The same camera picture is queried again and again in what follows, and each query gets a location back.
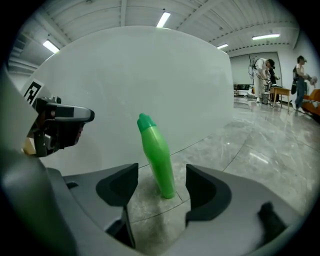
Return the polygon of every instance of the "orange couch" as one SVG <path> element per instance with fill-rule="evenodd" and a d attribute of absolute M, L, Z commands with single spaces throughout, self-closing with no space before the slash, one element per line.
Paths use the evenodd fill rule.
<path fill-rule="evenodd" d="M 314 89 L 310 95 L 304 95 L 303 98 L 305 100 L 320 102 L 320 89 Z M 304 102 L 302 104 L 302 108 L 308 112 L 311 112 L 313 114 L 320 116 L 320 104 L 317 108 L 315 108 L 315 106 L 312 103 Z"/>

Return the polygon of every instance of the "bottle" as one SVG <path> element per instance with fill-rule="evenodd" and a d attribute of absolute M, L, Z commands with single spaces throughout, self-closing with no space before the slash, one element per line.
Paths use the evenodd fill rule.
<path fill-rule="evenodd" d="M 141 113 L 137 125 L 141 133 L 143 151 L 149 161 L 161 195 L 166 199 L 173 198 L 176 194 L 176 188 L 168 144 L 150 116 Z"/>

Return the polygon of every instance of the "marble floor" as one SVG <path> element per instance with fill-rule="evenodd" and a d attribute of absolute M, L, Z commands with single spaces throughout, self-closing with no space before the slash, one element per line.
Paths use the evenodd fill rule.
<path fill-rule="evenodd" d="M 271 107 L 235 97 L 233 120 L 223 129 L 171 156 L 176 196 L 163 199 L 149 166 L 139 169 L 128 204 L 136 249 L 160 255 L 185 229 L 190 197 L 186 164 L 256 180 L 301 215 L 311 208 L 320 184 L 320 124 L 284 105 Z"/>

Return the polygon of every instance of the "ceiling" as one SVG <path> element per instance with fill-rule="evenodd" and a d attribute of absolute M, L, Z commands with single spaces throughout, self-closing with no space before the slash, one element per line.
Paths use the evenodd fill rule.
<path fill-rule="evenodd" d="M 295 17 L 272 0 L 48 0 L 21 28 L 9 58 L 9 71 L 32 74 L 58 48 L 96 31 L 123 26 L 156 26 L 163 10 L 164 27 L 220 46 L 226 53 L 264 45 L 295 46 Z M 253 41 L 253 36 L 280 37 Z"/>

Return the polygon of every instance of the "green bottle cap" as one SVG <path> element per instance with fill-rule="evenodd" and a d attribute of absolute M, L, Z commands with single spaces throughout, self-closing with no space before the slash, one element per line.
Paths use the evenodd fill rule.
<path fill-rule="evenodd" d="M 152 121 L 151 117 L 144 113 L 141 113 L 139 115 L 139 119 L 136 121 L 136 123 L 138 124 L 140 133 L 142 133 L 149 127 L 156 126 L 155 122 Z"/>

